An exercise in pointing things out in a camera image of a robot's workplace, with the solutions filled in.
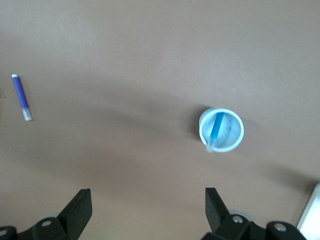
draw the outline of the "metal bolt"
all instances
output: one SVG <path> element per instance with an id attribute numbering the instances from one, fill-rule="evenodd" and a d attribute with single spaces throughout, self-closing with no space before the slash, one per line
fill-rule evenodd
<path id="1" fill-rule="evenodd" d="M 277 229 L 279 232 L 285 232 L 287 231 L 287 228 L 285 225 L 283 225 L 282 223 L 275 223 L 274 224 L 275 229 Z"/>
<path id="2" fill-rule="evenodd" d="M 244 222 L 244 220 L 240 217 L 240 216 L 233 216 L 232 220 L 236 223 L 236 224 L 242 224 Z"/>
<path id="3" fill-rule="evenodd" d="M 7 230 L 1 230 L 1 231 L 0 231 L 0 237 L 6 235 L 7 233 L 8 233 Z"/>
<path id="4" fill-rule="evenodd" d="M 50 220 L 47 220 L 47 221 L 44 221 L 43 223 L 41 223 L 41 227 L 47 227 L 51 224 L 51 221 Z"/>

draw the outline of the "purple marker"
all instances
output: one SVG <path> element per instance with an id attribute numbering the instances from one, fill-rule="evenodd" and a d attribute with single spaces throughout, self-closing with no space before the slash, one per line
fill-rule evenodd
<path id="1" fill-rule="evenodd" d="M 12 74 L 11 76 L 12 76 L 12 81 L 13 81 L 13 84 L 15 87 L 16 94 L 18 95 L 18 99 L 20 102 L 20 106 L 22 109 L 24 120 L 31 121 L 32 118 L 31 118 L 31 115 L 29 112 L 26 96 L 25 96 L 24 90 L 22 88 L 20 79 L 19 79 L 18 75 L 16 75 L 16 74 Z"/>

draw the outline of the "white paper cup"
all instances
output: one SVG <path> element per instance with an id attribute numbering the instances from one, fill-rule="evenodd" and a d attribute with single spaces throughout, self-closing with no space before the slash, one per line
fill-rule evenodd
<path id="1" fill-rule="evenodd" d="M 240 117 L 233 111 L 225 108 L 209 108 L 205 110 L 199 120 L 199 134 L 206 146 L 215 124 L 217 113 L 224 113 L 220 129 L 213 150 L 219 153 L 235 149 L 244 138 L 245 128 Z"/>

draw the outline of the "white object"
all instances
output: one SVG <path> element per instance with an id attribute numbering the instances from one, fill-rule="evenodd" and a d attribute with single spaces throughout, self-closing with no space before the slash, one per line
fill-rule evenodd
<path id="1" fill-rule="evenodd" d="M 304 209 L 297 229 L 307 240 L 320 239 L 320 183 L 318 183 Z"/>
<path id="2" fill-rule="evenodd" d="M 199 120 L 200 138 L 206 146 L 210 140 L 217 113 L 224 113 L 224 115 L 213 150 L 220 153 L 229 152 L 241 143 L 245 133 L 240 117 L 229 109 L 209 108 L 204 111 Z"/>
<path id="3" fill-rule="evenodd" d="M 229 213 L 230 213 L 231 215 L 233 215 L 233 214 L 241 215 L 242 217 L 245 217 L 246 219 L 248 219 L 250 222 L 253 222 L 252 217 L 251 217 L 248 213 L 246 213 L 246 212 L 244 212 L 244 211 L 229 210 Z"/>

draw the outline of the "blue pen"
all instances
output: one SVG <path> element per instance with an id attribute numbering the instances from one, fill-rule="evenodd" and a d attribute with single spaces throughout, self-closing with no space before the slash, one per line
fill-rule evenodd
<path id="1" fill-rule="evenodd" d="M 216 116 L 215 116 L 213 128 L 212 128 L 209 140 L 208 140 L 208 142 L 206 144 L 206 150 L 209 153 L 213 153 L 214 150 L 215 150 L 215 145 L 216 145 L 216 141 L 217 141 L 217 138 L 218 138 L 218 133 L 219 133 L 223 118 L 224 118 L 224 113 L 223 112 L 218 112 L 216 114 Z"/>
<path id="2" fill-rule="evenodd" d="M 20 106 L 22 109 L 24 120 L 31 121 L 32 118 L 31 118 L 31 115 L 29 112 L 26 96 L 25 96 L 24 90 L 22 88 L 20 79 L 19 79 L 18 75 L 16 75 L 16 74 L 12 74 L 11 76 L 12 76 L 12 81 L 13 81 L 13 84 L 15 87 L 16 94 L 18 95 L 18 99 L 20 102 Z"/>

